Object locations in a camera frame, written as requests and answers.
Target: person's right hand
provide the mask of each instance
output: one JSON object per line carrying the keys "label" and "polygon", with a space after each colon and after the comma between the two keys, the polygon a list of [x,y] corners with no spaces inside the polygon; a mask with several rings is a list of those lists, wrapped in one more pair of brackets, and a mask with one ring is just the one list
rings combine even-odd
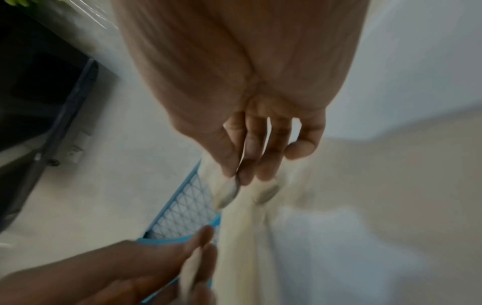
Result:
{"label": "person's right hand", "polygon": [[[317,148],[369,0],[112,4],[134,62],[174,127],[247,185],[255,174],[273,178],[283,156]],[[272,131],[263,154],[267,118]],[[293,118],[302,127],[288,145]]]}

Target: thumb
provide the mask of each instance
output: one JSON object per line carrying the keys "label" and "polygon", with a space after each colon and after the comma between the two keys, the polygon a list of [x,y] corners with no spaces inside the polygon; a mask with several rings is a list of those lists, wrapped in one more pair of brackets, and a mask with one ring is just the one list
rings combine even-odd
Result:
{"label": "thumb", "polygon": [[223,126],[214,132],[196,133],[188,136],[199,143],[221,165],[222,172],[226,177],[236,175],[239,166],[239,154]]}

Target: beige surface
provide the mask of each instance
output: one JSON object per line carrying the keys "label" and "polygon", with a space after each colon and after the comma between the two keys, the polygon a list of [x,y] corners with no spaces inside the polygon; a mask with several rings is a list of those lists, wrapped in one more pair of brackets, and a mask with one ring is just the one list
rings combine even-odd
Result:
{"label": "beige surface", "polygon": [[[382,240],[427,255],[437,277],[402,282],[400,303],[482,300],[482,113],[427,122],[357,144],[324,139],[311,160],[317,212],[354,208]],[[251,209],[223,213],[215,289],[219,304],[255,304]]]}

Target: pinky finger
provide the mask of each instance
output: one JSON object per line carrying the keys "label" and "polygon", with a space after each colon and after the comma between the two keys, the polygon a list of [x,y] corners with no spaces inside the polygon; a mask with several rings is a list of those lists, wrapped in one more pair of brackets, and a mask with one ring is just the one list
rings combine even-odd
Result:
{"label": "pinky finger", "polygon": [[325,130],[325,109],[309,118],[300,118],[301,130],[298,139],[285,149],[285,157],[290,160],[304,158],[315,152]]}
{"label": "pinky finger", "polygon": [[215,305],[216,297],[206,283],[198,283],[192,296],[194,305]]}

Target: blue basket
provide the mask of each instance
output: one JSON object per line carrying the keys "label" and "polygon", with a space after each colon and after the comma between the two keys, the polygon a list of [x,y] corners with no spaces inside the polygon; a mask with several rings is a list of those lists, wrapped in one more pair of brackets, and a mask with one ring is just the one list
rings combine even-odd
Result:
{"label": "blue basket", "polygon": [[212,209],[212,195],[201,183],[194,167],[181,186],[157,215],[139,242],[168,244],[184,242],[205,225],[216,229],[213,242],[217,243],[220,214]]}

